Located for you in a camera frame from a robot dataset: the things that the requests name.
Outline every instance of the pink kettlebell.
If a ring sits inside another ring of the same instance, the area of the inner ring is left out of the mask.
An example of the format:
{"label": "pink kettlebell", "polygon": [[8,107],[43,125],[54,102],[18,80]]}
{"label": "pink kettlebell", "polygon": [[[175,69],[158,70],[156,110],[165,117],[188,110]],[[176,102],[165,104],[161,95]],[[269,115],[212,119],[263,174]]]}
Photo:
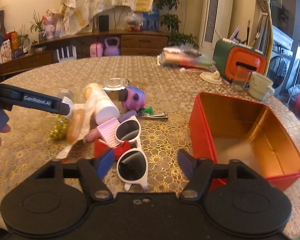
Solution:
{"label": "pink kettlebell", "polygon": [[[110,46],[108,44],[109,40],[116,40],[117,45]],[[120,55],[120,50],[119,50],[119,45],[120,45],[120,38],[119,37],[109,37],[105,39],[105,56],[119,56]]]}

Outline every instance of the metal lid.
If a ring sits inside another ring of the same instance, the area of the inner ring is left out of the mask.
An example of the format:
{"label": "metal lid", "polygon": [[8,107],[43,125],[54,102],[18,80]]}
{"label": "metal lid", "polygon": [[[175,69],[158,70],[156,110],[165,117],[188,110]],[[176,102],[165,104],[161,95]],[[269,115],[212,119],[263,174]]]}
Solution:
{"label": "metal lid", "polygon": [[103,90],[119,91],[129,85],[129,80],[125,78],[107,78],[103,82]]}

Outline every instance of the washing machine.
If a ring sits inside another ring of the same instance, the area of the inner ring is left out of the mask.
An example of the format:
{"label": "washing machine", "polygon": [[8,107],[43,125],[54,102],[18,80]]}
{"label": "washing machine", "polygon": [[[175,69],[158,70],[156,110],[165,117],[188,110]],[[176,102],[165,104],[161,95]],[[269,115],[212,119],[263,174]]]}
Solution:
{"label": "washing machine", "polygon": [[277,97],[282,89],[286,74],[292,61],[291,51],[293,40],[273,26],[273,48],[267,77],[273,81],[274,96]]}

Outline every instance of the red tin box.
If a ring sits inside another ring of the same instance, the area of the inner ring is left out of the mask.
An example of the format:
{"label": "red tin box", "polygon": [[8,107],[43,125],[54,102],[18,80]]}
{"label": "red tin box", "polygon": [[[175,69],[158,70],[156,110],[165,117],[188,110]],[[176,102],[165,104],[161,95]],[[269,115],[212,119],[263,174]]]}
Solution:
{"label": "red tin box", "polygon": [[[239,159],[280,190],[300,177],[300,153],[264,104],[199,93],[189,120],[193,156],[215,163]],[[225,180],[215,179],[211,189]]]}

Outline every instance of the pink toy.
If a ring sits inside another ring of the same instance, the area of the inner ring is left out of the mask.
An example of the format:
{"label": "pink toy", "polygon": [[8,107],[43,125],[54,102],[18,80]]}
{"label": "pink toy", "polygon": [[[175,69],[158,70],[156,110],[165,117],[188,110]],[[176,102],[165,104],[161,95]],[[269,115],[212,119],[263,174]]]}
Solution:
{"label": "pink toy", "polygon": [[126,111],[139,111],[145,108],[146,95],[139,88],[127,86],[119,91],[119,101]]}
{"label": "pink toy", "polygon": [[42,29],[47,35],[47,39],[52,39],[55,35],[57,19],[51,11],[47,11],[47,15],[42,16]]}
{"label": "pink toy", "polygon": [[100,41],[96,41],[90,45],[90,57],[102,57],[104,49],[105,45]]}
{"label": "pink toy", "polygon": [[120,142],[115,137],[115,131],[117,130],[119,125],[120,125],[120,123],[117,120],[117,118],[112,118],[109,121],[97,126],[97,129],[101,135],[101,138],[111,148],[120,144]]}
{"label": "pink toy", "polygon": [[[108,44],[109,40],[116,40],[117,45],[110,46]],[[119,45],[120,45],[120,38],[118,37],[109,37],[105,39],[105,56],[119,56],[120,55],[120,50],[119,50]]]}

